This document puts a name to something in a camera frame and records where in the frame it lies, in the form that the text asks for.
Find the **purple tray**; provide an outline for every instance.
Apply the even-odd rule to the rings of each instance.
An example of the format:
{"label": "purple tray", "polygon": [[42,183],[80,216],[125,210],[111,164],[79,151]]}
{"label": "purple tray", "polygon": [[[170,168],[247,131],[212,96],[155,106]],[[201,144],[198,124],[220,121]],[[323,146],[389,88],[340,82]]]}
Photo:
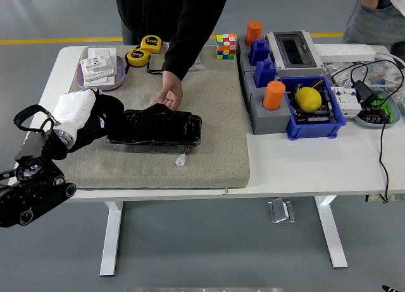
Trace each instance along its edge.
{"label": "purple tray", "polygon": [[124,78],[125,78],[125,62],[124,62],[124,59],[122,59],[119,56],[116,57],[116,75],[115,75],[115,83],[113,85],[100,85],[100,86],[94,86],[94,87],[85,87],[82,66],[80,65],[80,63],[77,66],[76,82],[82,90],[87,90],[89,88],[98,88],[99,90],[102,90],[102,91],[114,90],[114,89],[118,88],[120,85],[122,85],[122,83],[124,82]]}

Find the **rubik's cube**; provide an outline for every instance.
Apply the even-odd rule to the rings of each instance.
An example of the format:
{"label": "rubik's cube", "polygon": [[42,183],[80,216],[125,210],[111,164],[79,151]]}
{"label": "rubik's cube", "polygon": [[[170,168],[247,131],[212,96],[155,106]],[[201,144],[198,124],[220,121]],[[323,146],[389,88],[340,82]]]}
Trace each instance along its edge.
{"label": "rubik's cube", "polygon": [[216,58],[235,59],[236,40],[234,34],[216,36]]}

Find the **gray floor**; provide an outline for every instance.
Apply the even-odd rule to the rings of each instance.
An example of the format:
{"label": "gray floor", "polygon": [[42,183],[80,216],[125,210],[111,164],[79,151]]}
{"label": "gray floor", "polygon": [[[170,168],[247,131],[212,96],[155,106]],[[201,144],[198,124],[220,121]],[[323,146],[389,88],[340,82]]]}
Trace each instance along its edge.
{"label": "gray floor", "polygon": [[[264,30],[343,32],[355,2],[228,0],[214,33],[244,33],[252,19]],[[121,35],[115,0],[0,0],[0,17],[0,40]],[[0,171],[14,166],[25,136],[14,115],[39,102],[62,47],[87,44],[0,45]],[[286,225],[270,222],[269,198],[128,202],[116,276],[109,278],[98,276],[106,206],[65,203],[25,228],[0,230],[0,291],[267,286],[340,292],[382,291],[383,284],[405,291],[402,202],[335,199],[349,268],[333,269],[313,198],[290,199],[297,222]]]}

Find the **tape measure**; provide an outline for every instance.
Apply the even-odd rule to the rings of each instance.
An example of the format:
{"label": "tape measure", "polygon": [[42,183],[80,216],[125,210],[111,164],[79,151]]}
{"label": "tape measure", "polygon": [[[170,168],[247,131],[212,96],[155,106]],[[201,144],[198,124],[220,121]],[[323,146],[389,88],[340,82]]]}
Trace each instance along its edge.
{"label": "tape measure", "polygon": [[140,48],[153,54],[159,54],[162,46],[162,40],[155,35],[145,36],[140,42]]}
{"label": "tape measure", "polygon": [[141,67],[147,64],[151,53],[143,49],[131,49],[126,55],[126,59],[130,66]]}

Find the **black sleeve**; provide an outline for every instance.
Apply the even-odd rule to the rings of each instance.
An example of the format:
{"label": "black sleeve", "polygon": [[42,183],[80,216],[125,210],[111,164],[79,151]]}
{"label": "black sleeve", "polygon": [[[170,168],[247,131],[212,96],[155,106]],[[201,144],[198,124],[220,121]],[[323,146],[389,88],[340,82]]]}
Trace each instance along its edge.
{"label": "black sleeve", "polygon": [[162,70],[183,80],[211,36],[227,0],[184,0],[177,33],[170,41]]}

